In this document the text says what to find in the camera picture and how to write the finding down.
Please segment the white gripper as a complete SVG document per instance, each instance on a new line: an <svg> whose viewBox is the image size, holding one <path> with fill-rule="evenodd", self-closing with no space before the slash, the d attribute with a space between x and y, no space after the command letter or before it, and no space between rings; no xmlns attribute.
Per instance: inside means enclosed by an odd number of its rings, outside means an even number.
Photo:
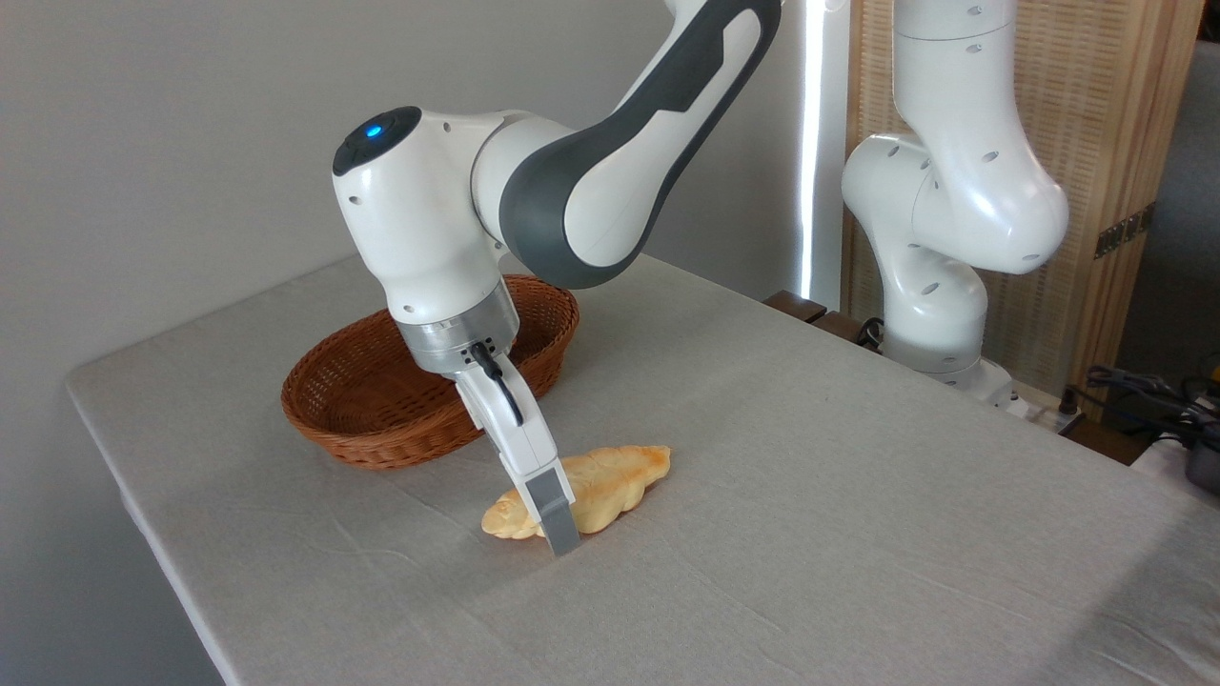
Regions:
<svg viewBox="0 0 1220 686"><path fill-rule="evenodd" d="M454 374L458 393L475 425L493 439L505 472L526 478L525 503L533 507L553 555L567 555L580 546L580 530L558 447L536 395L508 355L471 356L472 364Z"/></svg>

